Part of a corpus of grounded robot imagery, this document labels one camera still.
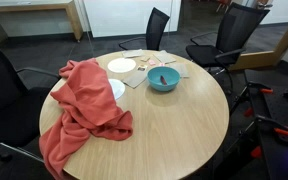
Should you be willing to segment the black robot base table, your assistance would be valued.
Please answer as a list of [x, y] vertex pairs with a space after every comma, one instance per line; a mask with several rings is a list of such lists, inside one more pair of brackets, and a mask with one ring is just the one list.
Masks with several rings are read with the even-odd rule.
[[260, 139], [257, 154], [270, 180], [288, 180], [288, 76], [246, 70], [245, 80]]

